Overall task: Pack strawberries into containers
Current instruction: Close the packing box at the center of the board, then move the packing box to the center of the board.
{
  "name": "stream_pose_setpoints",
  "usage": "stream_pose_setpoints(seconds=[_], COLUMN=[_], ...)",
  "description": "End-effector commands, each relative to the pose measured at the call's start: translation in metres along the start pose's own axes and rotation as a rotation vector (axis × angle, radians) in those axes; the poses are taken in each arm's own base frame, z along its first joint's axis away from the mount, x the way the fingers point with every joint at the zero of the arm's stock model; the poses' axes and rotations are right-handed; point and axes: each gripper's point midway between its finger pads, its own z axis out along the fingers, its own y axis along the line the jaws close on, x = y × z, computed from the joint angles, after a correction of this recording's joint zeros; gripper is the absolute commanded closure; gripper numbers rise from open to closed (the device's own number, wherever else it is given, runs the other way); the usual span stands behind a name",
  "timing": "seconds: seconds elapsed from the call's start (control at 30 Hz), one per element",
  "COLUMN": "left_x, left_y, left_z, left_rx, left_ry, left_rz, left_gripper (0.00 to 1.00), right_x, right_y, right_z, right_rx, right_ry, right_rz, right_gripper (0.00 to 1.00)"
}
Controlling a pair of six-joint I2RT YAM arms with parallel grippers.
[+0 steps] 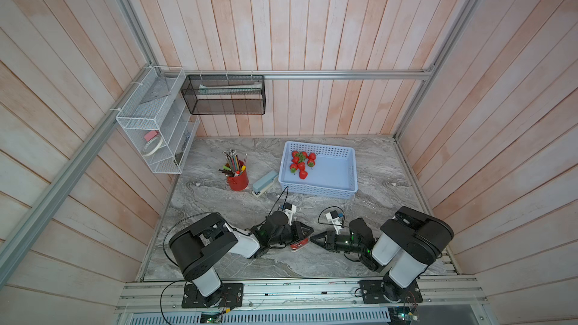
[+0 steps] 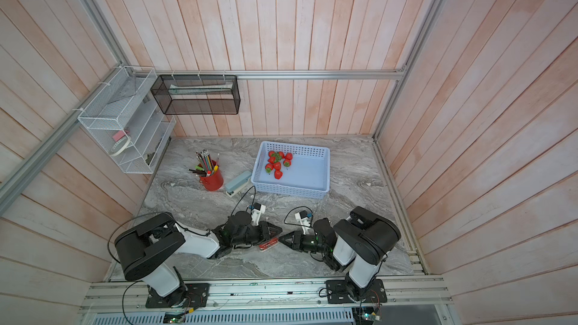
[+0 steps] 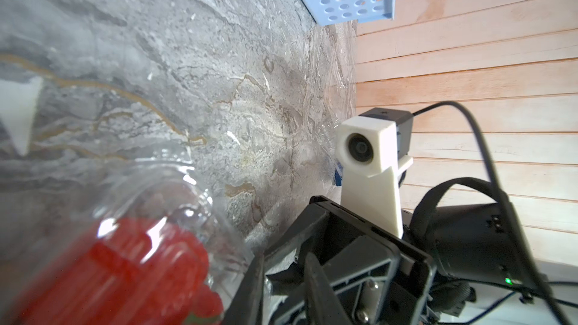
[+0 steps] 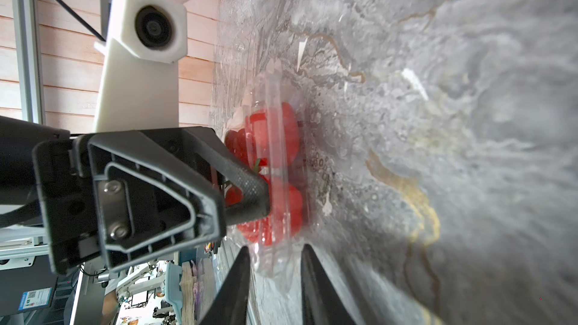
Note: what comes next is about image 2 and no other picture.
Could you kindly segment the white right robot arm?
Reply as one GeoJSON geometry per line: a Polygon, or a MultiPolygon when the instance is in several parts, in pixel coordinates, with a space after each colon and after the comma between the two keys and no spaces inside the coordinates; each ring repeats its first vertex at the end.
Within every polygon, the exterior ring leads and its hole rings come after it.
{"type": "Polygon", "coordinates": [[[397,225],[360,206],[334,225],[328,218],[312,219],[308,210],[297,213],[294,225],[298,229],[278,241],[293,251],[320,254],[319,260],[335,272],[346,270],[342,280],[326,281],[319,296],[330,304],[386,303],[385,288],[377,276],[401,239],[397,225]]]}

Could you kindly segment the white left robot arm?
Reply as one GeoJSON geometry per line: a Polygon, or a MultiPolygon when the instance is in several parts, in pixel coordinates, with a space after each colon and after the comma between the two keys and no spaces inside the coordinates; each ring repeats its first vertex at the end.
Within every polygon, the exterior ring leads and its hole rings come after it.
{"type": "Polygon", "coordinates": [[[263,245],[280,235],[283,228],[267,221],[253,221],[252,214],[237,212],[227,222],[205,233],[180,224],[169,212],[124,231],[115,240],[117,260],[127,281],[143,281],[152,296],[181,302],[187,291],[182,277],[166,261],[173,254],[192,254],[218,259],[236,248],[263,245]]]}

